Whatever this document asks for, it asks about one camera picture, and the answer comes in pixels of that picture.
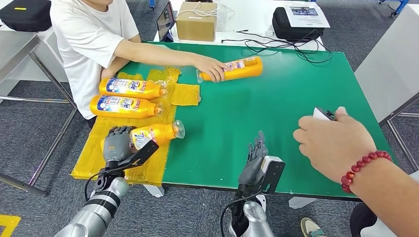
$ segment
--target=shoe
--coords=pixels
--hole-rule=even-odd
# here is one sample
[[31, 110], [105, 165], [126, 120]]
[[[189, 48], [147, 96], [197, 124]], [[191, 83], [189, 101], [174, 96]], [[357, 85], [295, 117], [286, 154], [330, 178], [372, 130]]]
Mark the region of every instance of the shoe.
[[304, 237], [326, 237], [322, 229], [307, 217], [301, 220], [301, 231]]

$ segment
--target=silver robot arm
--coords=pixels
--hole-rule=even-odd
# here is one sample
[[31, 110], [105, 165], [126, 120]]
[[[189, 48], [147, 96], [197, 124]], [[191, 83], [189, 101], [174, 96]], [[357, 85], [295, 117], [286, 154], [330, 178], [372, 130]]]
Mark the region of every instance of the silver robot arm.
[[[144, 139], [139, 144], [141, 149], [134, 150], [129, 138], [132, 129], [134, 127], [124, 126], [109, 130], [102, 143], [105, 168], [87, 181], [86, 204], [55, 237], [102, 237], [105, 234], [128, 191], [124, 170], [143, 165], [159, 148], [154, 141]], [[95, 190], [88, 198], [87, 185], [95, 176], [98, 176]]]
[[[285, 163], [279, 157], [268, 156], [263, 133], [259, 132], [259, 138], [255, 139], [254, 146], [249, 145], [248, 160], [239, 176], [236, 200], [227, 206], [230, 207], [232, 216], [228, 227], [231, 236], [274, 236], [266, 220], [265, 195], [258, 193], [262, 191], [274, 193], [284, 167]], [[221, 235], [224, 237], [222, 218], [223, 215], [220, 224]]]
[[110, 187], [95, 193], [55, 237], [103, 236], [127, 191], [126, 180], [123, 177], [115, 178]]

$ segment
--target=black case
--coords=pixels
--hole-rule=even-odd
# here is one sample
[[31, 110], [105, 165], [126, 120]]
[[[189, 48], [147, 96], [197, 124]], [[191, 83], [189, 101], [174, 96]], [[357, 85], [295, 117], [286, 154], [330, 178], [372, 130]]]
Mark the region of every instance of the black case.
[[291, 27], [285, 8], [277, 7], [272, 18], [276, 37], [290, 42], [309, 41], [323, 35], [325, 28]]
[[0, 9], [0, 19], [16, 31], [38, 32], [51, 27], [48, 0], [14, 0]]

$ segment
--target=person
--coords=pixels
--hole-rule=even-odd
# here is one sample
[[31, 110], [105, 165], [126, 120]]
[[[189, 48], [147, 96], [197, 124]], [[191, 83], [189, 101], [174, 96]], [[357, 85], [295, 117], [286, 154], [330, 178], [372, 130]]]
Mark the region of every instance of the person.
[[[293, 137], [311, 165], [340, 184], [342, 176], [358, 160], [377, 148], [365, 127], [350, 117], [344, 107], [339, 107], [335, 116], [337, 121], [302, 117]], [[354, 237], [419, 235], [419, 183], [394, 163], [385, 158], [372, 160], [356, 172], [349, 187], [365, 203], [352, 213]], [[303, 220], [304, 236], [325, 236], [312, 220]]]
[[213, 81], [229, 68], [209, 57], [142, 43], [125, 0], [53, 0], [50, 16], [70, 89], [92, 128], [89, 104], [102, 78], [113, 77], [129, 61], [150, 65], [194, 66]]

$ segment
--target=black cable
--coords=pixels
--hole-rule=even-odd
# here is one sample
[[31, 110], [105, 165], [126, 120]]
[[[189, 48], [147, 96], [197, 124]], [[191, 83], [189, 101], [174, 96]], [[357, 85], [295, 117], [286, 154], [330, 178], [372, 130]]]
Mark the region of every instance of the black cable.
[[89, 200], [89, 198], [87, 197], [87, 187], [88, 187], [88, 185], [89, 185], [89, 182], [92, 180], [92, 178], [94, 178], [94, 177], [96, 177], [96, 176], [98, 176], [98, 175], [101, 175], [101, 174], [106, 174], [106, 173], [109, 173], [109, 172], [113, 172], [113, 171], [118, 171], [118, 170], [121, 170], [121, 169], [126, 169], [126, 168], [130, 168], [129, 166], [131, 166], [132, 165], [132, 163], [129, 163], [129, 164], [127, 164], [127, 165], [124, 165], [124, 166], [121, 166], [121, 167], [118, 167], [118, 168], [114, 168], [114, 169], [109, 169], [109, 170], [104, 170], [104, 171], [101, 171], [101, 172], [99, 172], [99, 173], [96, 173], [96, 174], [94, 174], [94, 175], [92, 175], [87, 181], [86, 181], [86, 184], [85, 184], [85, 186], [84, 186], [84, 198], [85, 198], [85, 200], [86, 201], [88, 201]]
[[225, 235], [224, 235], [224, 227], [223, 227], [223, 219], [224, 219], [224, 215], [225, 215], [225, 212], [227, 211], [227, 209], [228, 209], [229, 207], [231, 207], [233, 204], [237, 203], [237, 202], [244, 201], [244, 200], [248, 200], [248, 199], [250, 199], [250, 198], [252, 198], [252, 197], [255, 197], [256, 195], [260, 194], [262, 191], [263, 191], [263, 190], [259, 190], [257, 193], [252, 194], [252, 195], [250, 195], [250, 196], [248, 196], [248, 197], [243, 197], [243, 198], [240, 198], [240, 199], [234, 200], [232, 203], [228, 204], [228, 205], [224, 208], [224, 210], [223, 210], [223, 212], [221, 213], [221, 216], [220, 216], [220, 227], [221, 227], [221, 236], [222, 236], [222, 237], [225, 237]]
[[[308, 34], [306, 34], [304, 37], [302, 37], [300, 40], [296, 40], [296, 41], [293, 41], [293, 42], [288, 42], [286, 40], [281, 40], [281, 39], [273, 39], [273, 38], [266, 37], [266, 36], [261, 36], [261, 35], [258, 35], [258, 34], [248, 33], [247, 31], [248, 30], [242, 30], [242, 31], [237, 31], [237, 33], [241, 33], [241, 34], [244, 34], [244, 35], [250, 35], [250, 36], [257, 36], [257, 37], [260, 37], [260, 38], [263, 38], [263, 39], [268, 39], [270, 41], [268, 41], [268, 42], [259, 42], [259, 41], [255, 40], [255, 39], [253, 39], [253, 40], [252, 39], [227, 39], [227, 40], [226, 39], [223, 39], [223, 40], [221, 40], [221, 43], [223, 43], [224, 41], [235, 41], [235, 42], [244, 41], [245, 46], [249, 50], [251, 50], [252, 52], [254, 52], [255, 54], [261, 53], [262, 51], [264, 51], [266, 49], [270, 49], [270, 48], [285, 48], [285, 47], [292, 46], [294, 48], [294, 50], [297, 52], [297, 56], [299, 58], [301, 58], [301, 59], [303, 59], [303, 60], [305, 60], [305, 61], [307, 61], [309, 63], [312, 63], [312, 64], [318, 64], [318, 63], [327, 62], [327, 61], [329, 61], [332, 58], [332, 55], [333, 55], [332, 51], [330, 49], [328, 49], [327, 47], [325, 47], [320, 41], [318, 41], [317, 39], [314, 39], [314, 37], [309, 37], [309, 35], [316, 33], [317, 29], [312, 30], [311, 32], [309, 32]], [[312, 50], [310, 52], [310, 51], [303, 51], [303, 50], [301, 50], [299, 48], [299, 47], [302, 47], [303, 45], [305, 45], [306, 43], [311, 42], [311, 41], [315, 41], [316, 42], [316, 45], [317, 45], [316, 50]], [[255, 47], [249, 46], [248, 45], [249, 42], [253, 42], [253, 43], [256, 43], [256, 44], [261, 45], [262, 46], [262, 49], [259, 49], [259, 48], [256, 49]], [[275, 46], [268, 46], [268, 44], [273, 43], [273, 42], [278, 42], [278, 43], [282, 43], [282, 44], [275, 45]], [[328, 57], [325, 60], [313, 61], [312, 59], [310, 59], [308, 57], [308, 55], [317, 53], [319, 51], [319, 44], [322, 47], [324, 47], [327, 52], [329, 52], [329, 55], [328, 55]]]

